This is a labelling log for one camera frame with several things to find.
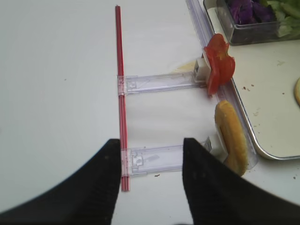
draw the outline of transparent plastic clip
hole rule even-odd
[[[206,87],[205,80],[194,81],[194,72],[150,76],[118,76],[119,95]]]

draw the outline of red cabbage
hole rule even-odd
[[[263,6],[259,0],[228,0],[227,4],[236,24],[276,21],[272,7]]]

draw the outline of tomato slice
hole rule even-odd
[[[235,61],[233,57],[227,56],[219,61],[220,85],[226,84],[235,71]]]
[[[207,92],[208,95],[214,95],[218,91],[219,88],[219,80],[220,80],[220,73],[219,73],[219,67],[218,67],[218,59],[216,57],[216,52],[209,48],[205,47],[204,51],[206,53],[206,56],[210,62],[211,67],[211,73],[209,76],[209,79],[207,81]]]
[[[210,39],[207,47],[216,51],[218,57],[224,58],[228,55],[229,44],[225,42],[222,34],[215,34]]]
[[[207,82],[208,94],[213,95],[220,85],[230,81],[235,71],[234,58],[228,55],[229,44],[221,34],[215,34],[204,48],[210,62],[211,74]]]

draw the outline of red straw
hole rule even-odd
[[[123,50],[122,50],[122,28],[121,28],[121,8],[116,6],[116,32],[117,32],[117,56],[118,56],[118,75],[124,76]],[[122,155],[122,172],[128,174],[128,161],[124,156],[127,155],[127,125],[126,125],[126,108],[125,96],[119,95],[119,112],[120,112],[120,141]],[[122,191],[129,191],[129,176],[121,178]]]

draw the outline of bread slice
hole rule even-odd
[[[294,88],[294,96],[298,104],[300,105],[300,78],[297,80]]]
[[[248,165],[248,146],[240,119],[228,101],[224,100],[217,104],[215,123],[223,136],[228,151],[225,164],[242,176]]]

